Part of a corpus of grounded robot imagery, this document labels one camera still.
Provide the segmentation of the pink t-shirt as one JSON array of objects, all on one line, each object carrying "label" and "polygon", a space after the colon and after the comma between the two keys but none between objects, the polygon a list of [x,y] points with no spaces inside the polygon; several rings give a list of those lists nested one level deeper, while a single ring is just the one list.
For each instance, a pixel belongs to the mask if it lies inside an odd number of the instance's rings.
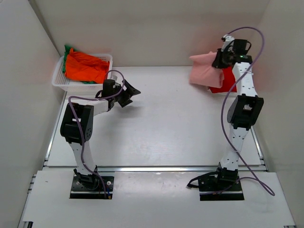
[{"label": "pink t-shirt", "polygon": [[189,59],[193,66],[189,74],[189,83],[207,87],[221,88],[224,75],[221,69],[214,68],[212,63],[217,53],[209,52],[207,54],[193,55]]}]

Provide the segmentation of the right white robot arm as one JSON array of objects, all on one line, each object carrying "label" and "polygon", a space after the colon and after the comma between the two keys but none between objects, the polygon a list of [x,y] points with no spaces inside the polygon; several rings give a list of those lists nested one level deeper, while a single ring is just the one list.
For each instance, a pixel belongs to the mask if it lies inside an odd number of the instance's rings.
[{"label": "right white robot arm", "polygon": [[228,147],[219,162],[217,175],[213,178],[213,186],[224,190],[238,179],[238,161],[244,139],[255,125],[264,104],[259,97],[253,82],[252,57],[248,50],[251,43],[246,39],[235,39],[230,35],[222,38],[224,44],[217,50],[212,66],[217,69],[232,67],[237,96],[227,113],[229,123]]}]

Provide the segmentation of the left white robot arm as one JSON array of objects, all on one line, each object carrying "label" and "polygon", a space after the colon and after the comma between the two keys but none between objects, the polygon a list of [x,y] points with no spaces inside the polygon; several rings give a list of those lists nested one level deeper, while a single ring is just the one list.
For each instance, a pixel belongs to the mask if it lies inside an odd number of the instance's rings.
[{"label": "left white robot arm", "polygon": [[109,112],[115,103],[124,108],[133,102],[133,96],[140,93],[141,91],[126,80],[119,84],[113,79],[107,79],[95,98],[69,97],[60,134],[73,151],[77,165],[74,173],[79,183],[89,190],[95,190],[105,184],[97,173],[97,166],[90,150],[89,140],[93,133],[94,116]]}]

